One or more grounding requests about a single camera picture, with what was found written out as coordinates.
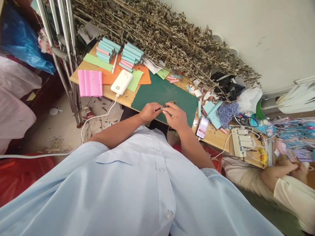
hand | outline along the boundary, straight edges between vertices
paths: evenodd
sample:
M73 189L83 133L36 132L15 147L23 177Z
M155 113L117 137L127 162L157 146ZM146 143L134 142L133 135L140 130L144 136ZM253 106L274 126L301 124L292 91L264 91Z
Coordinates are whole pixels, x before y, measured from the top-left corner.
M144 122L152 121L162 112L160 110L162 107L159 103L147 103L139 113L139 116Z
M186 113L174 103L165 103L169 108L163 108L163 114L168 124L177 132L190 129L187 123Z

red plastic bag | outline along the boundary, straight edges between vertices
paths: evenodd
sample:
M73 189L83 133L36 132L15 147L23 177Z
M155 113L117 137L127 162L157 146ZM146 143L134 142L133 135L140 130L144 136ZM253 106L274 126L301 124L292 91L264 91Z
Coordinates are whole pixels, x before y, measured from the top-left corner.
M0 207L16 198L54 167L52 157L0 160Z

white plastic bag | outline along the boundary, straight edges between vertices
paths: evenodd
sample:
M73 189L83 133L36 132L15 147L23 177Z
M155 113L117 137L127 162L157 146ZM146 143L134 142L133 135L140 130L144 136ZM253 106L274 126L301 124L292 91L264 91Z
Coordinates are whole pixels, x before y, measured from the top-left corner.
M260 88L248 88L237 98L240 106L239 112L247 113L248 116L256 113L256 106L263 92Z

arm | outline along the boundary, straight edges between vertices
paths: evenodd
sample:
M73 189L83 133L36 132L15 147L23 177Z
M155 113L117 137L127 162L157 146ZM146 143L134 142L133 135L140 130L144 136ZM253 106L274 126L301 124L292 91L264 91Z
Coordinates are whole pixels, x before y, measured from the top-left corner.
M169 108L163 108L163 113L168 124L178 132L182 154L199 169L215 169L208 154L199 143L192 129L188 126L186 113L173 103L166 103L166 105Z
M161 107L163 106L158 103L148 103L139 114L109 126L89 138L87 142L99 142L113 149L127 140L139 126L155 119L162 112Z
M296 168L298 168L298 165L293 164L289 159L282 160L280 166L268 167L260 172L260 179L274 192L278 179L281 179Z

green paper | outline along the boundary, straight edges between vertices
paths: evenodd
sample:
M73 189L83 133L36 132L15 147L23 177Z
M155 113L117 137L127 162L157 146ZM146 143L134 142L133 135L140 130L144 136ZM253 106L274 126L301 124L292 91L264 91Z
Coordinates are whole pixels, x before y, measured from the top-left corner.
M108 70L108 71L112 71L112 68L113 68L113 65L103 61L102 59L92 56L91 54L86 54L83 60L93 65L96 65L98 67L102 67L103 69Z
M132 74L133 74L133 77L127 89L131 90L132 92L135 92L138 87L141 76L143 75L143 72L140 70L132 69Z
M170 72L168 70L162 69L157 72L157 75L159 75L159 77L161 77L162 79L165 79L169 73Z
M193 125L196 110L198 107L199 98L188 93L175 84L170 84L168 80L160 80L157 74L152 74L150 85L141 85L131 108L141 111L147 103L157 102L165 105L166 102L176 100L178 105L184 112L186 112L188 125ZM167 124L165 115L163 113L157 116L157 120Z

